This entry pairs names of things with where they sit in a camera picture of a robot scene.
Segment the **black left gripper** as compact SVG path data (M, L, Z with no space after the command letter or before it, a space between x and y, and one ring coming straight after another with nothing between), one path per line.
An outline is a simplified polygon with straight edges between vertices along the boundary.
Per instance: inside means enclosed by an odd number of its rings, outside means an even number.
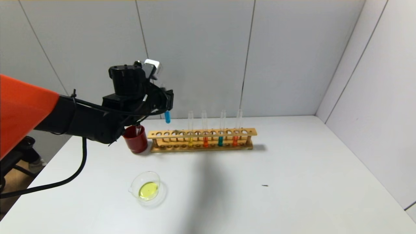
M151 97L151 108L158 111L171 111L173 109L174 92L172 89L161 89Z

